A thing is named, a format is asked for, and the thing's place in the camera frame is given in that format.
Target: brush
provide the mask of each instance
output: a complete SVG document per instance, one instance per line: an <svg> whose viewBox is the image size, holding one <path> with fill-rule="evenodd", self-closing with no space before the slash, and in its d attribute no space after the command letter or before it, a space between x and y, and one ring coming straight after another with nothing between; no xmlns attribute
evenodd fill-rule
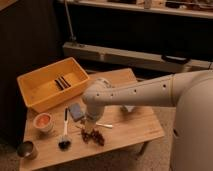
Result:
<svg viewBox="0 0 213 171"><path fill-rule="evenodd" d="M71 145L71 141L67 135L67 126L68 126L67 112L68 112L68 109L66 108L65 117L64 117L64 132L58 143L58 146L61 150L67 150Z"/></svg>

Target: table leg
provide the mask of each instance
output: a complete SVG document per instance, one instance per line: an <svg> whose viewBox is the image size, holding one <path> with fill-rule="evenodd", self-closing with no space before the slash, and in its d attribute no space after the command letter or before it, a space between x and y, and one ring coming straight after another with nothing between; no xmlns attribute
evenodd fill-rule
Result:
<svg viewBox="0 0 213 171"><path fill-rule="evenodd" d="M139 151L139 153L138 153L140 156L144 154L144 152L145 152L145 150L146 150L146 148L147 148L147 146L148 146L148 143L149 143L149 141L146 141L146 142L144 142L143 145L141 146L141 149L140 149L140 151Z"/></svg>

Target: cup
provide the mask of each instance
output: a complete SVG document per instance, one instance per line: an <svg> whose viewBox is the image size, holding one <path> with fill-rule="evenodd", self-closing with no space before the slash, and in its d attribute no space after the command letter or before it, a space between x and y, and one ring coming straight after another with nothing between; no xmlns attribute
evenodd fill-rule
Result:
<svg viewBox="0 0 213 171"><path fill-rule="evenodd" d="M17 154L21 158L32 160L37 157L38 150L32 141L25 141L18 146Z"/></svg>
<svg viewBox="0 0 213 171"><path fill-rule="evenodd" d="M48 133L53 128L52 116L49 113L40 113L33 120L33 126L43 133Z"/></svg>

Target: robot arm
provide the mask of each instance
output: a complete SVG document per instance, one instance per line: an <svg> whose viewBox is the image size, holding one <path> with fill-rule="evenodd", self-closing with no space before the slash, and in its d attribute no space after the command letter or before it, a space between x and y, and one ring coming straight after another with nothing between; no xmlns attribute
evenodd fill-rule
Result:
<svg viewBox="0 0 213 171"><path fill-rule="evenodd" d="M173 171L213 170L213 72L188 72L112 88L96 80L83 95L85 131L106 105L176 106L170 166Z"/></svg>
<svg viewBox="0 0 213 171"><path fill-rule="evenodd" d="M85 130L91 132L107 105L176 106L184 91L210 72L174 74L119 88L113 88L106 79L99 78L83 94L87 105Z"/></svg>

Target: metal cup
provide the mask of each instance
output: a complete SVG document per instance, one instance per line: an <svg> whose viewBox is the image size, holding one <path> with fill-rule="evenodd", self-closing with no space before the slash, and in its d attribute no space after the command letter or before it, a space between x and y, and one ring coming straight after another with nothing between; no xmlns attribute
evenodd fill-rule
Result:
<svg viewBox="0 0 213 171"><path fill-rule="evenodd" d="M25 141L18 146L17 154L19 157L32 160L37 157L38 151L33 142Z"/></svg>

